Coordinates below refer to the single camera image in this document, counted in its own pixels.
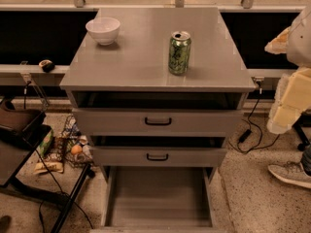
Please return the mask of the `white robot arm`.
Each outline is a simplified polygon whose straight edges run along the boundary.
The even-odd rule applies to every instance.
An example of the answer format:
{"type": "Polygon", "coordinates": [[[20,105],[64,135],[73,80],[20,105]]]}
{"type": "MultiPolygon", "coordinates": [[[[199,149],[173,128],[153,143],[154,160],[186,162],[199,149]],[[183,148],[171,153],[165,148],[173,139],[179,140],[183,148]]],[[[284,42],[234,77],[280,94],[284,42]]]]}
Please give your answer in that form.
{"type": "Polygon", "coordinates": [[[291,75],[282,75],[269,113],[267,129],[273,134],[284,134],[311,107],[311,5],[264,50],[284,53],[287,60],[298,67],[291,75]]]}

